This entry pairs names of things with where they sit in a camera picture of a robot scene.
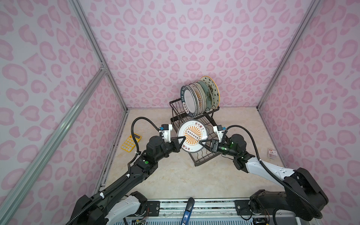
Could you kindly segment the orange sunburst plate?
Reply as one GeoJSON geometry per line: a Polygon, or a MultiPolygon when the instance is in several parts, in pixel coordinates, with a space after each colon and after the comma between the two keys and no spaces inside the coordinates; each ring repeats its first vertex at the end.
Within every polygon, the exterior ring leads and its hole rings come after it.
{"type": "Polygon", "coordinates": [[[185,136],[185,152],[196,153],[203,149],[200,140],[208,139],[208,131],[203,123],[198,120],[189,120],[181,124],[177,131],[177,136],[185,136]]]}
{"type": "Polygon", "coordinates": [[[205,99],[205,93],[201,87],[200,84],[198,84],[197,82],[190,84],[190,86],[192,87],[192,89],[194,90],[194,92],[196,93],[196,96],[198,98],[198,102],[199,102],[199,114],[202,114],[205,112],[206,109],[206,99],[205,99]]]}

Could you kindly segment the white plate dark green rim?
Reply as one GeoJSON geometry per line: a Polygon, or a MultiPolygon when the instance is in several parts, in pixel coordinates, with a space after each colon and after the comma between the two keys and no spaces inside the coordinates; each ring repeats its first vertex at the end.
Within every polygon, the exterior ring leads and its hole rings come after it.
{"type": "Polygon", "coordinates": [[[189,85],[181,87],[181,102],[189,117],[194,118],[199,111],[199,103],[194,90],[189,85]]]}

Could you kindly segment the light green flower plate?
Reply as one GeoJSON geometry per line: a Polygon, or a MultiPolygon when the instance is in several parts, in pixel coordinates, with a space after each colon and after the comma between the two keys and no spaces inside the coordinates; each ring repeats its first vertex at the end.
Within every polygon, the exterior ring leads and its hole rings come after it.
{"type": "Polygon", "coordinates": [[[201,85],[202,89],[204,90],[204,93],[206,95],[206,101],[207,101],[206,111],[209,112],[212,110],[212,106],[213,106],[212,91],[204,81],[198,81],[197,83],[199,83],[201,85]]]}

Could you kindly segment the cream floral plate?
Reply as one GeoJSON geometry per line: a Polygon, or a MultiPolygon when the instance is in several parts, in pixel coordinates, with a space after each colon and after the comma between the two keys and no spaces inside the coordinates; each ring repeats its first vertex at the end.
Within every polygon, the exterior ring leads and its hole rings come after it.
{"type": "Polygon", "coordinates": [[[202,93],[203,112],[204,113],[209,112],[212,106],[212,97],[210,94],[210,89],[203,81],[195,82],[195,85],[200,89],[200,92],[202,93]]]}

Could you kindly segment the star pattern cartoon plate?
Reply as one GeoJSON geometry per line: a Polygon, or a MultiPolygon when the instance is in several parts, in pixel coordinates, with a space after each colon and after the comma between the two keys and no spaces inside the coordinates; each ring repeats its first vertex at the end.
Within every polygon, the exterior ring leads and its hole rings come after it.
{"type": "Polygon", "coordinates": [[[215,81],[209,76],[203,76],[200,80],[203,81],[210,89],[212,99],[211,110],[218,108],[220,105],[220,92],[215,81]]]}

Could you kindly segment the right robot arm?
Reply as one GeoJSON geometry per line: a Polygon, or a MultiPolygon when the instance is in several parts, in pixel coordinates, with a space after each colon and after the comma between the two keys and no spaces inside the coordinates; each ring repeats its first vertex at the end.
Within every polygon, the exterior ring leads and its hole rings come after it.
{"type": "Polygon", "coordinates": [[[223,136],[221,140],[199,140],[199,144],[210,152],[231,156],[237,170],[260,176],[284,188],[280,192],[264,189],[255,192],[247,207],[252,214],[285,210],[305,221],[323,217],[321,211],[329,199],[306,169],[293,170],[260,160],[247,152],[247,143],[239,134],[230,138],[223,136]]]}

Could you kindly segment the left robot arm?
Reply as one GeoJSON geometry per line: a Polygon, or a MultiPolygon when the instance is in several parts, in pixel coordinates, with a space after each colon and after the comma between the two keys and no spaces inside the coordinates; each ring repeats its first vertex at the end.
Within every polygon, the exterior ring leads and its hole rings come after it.
{"type": "Polygon", "coordinates": [[[159,136],[150,138],[146,150],[130,169],[103,191],[82,196],[72,212],[69,225],[111,225],[130,215],[145,216],[147,198],[139,192],[129,193],[158,168],[158,162],[172,152],[180,152],[185,137],[174,137],[165,142],[159,136]]]}

